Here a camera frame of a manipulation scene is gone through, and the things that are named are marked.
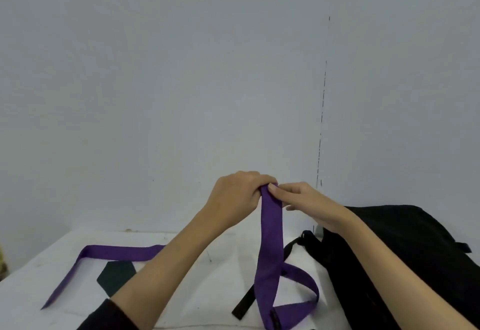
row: table surface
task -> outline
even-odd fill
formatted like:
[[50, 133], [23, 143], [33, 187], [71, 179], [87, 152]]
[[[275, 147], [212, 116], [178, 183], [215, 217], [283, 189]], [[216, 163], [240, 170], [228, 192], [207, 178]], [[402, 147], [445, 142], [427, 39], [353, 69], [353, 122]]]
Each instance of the table surface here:
[[[0, 282], [1, 328], [76, 329], [107, 295], [96, 279], [106, 260], [83, 259], [73, 280], [48, 309], [40, 311], [51, 292], [89, 244], [147, 247], [167, 244], [175, 234], [74, 230]], [[293, 237], [285, 237], [284, 242]], [[256, 303], [240, 322], [233, 315], [253, 284], [260, 242], [257, 238], [225, 233], [200, 255], [164, 313], [156, 329], [262, 329]], [[349, 329], [328, 273], [303, 248], [295, 246], [287, 262], [308, 272], [320, 289], [316, 310], [296, 330]], [[139, 270], [144, 264], [135, 263]], [[275, 305], [304, 301], [312, 293], [281, 278]]]

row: person's left hand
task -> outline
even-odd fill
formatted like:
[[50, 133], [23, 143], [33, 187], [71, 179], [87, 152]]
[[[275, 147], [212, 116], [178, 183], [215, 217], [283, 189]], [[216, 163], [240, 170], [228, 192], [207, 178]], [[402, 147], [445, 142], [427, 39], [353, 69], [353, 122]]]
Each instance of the person's left hand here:
[[220, 230], [227, 230], [255, 210], [260, 199], [258, 188], [269, 183], [277, 183], [276, 178], [257, 171], [239, 170], [220, 177], [200, 212]]

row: purple fabric loop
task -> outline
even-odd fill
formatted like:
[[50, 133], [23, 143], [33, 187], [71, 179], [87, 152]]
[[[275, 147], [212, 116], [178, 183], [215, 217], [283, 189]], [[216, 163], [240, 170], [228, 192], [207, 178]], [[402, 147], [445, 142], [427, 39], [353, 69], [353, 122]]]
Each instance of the purple fabric loop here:
[[[254, 281], [255, 296], [261, 320], [267, 330], [290, 330], [315, 309], [319, 299], [318, 287], [308, 273], [284, 263], [282, 204], [268, 192], [267, 186], [261, 187], [261, 196], [261, 245]], [[42, 309], [49, 307], [60, 296], [72, 280], [82, 258], [144, 262], [155, 257], [164, 247], [164, 245], [149, 247], [87, 245], [81, 250], [77, 260]], [[316, 298], [274, 307], [281, 275], [306, 286], [315, 293]]]
[[[315, 299], [274, 307], [282, 270], [285, 278], [312, 290]], [[261, 320], [267, 330], [290, 330], [315, 309], [319, 299], [313, 278], [283, 261], [282, 203], [268, 192], [266, 185], [261, 187], [261, 245], [253, 286]]]

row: person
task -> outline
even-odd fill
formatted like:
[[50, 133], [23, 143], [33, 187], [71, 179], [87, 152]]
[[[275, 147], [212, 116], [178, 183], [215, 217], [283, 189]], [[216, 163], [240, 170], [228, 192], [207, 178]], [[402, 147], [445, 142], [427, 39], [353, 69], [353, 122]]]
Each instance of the person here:
[[402, 330], [475, 329], [465, 317], [411, 271], [346, 207], [305, 182], [284, 183], [256, 171], [220, 177], [205, 206], [178, 235], [90, 314], [79, 330], [151, 330], [171, 296], [207, 246], [250, 215], [260, 199], [259, 187], [287, 210], [298, 210], [342, 236]]

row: hand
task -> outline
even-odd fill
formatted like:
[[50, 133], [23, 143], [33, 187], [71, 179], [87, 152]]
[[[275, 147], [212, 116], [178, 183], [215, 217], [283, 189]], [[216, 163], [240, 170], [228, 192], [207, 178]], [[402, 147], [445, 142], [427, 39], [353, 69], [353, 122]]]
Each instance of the hand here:
[[277, 183], [275, 177], [242, 170], [220, 177], [200, 213], [224, 231], [241, 222], [257, 207], [260, 186]]
[[356, 217], [346, 207], [321, 194], [306, 182], [284, 183], [278, 187], [269, 184], [268, 191], [281, 200], [283, 206], [289, 205], [286, 208], [288, 211], [304, 212], [333, 233], [341, 235], [340, 231], [345, 224]]

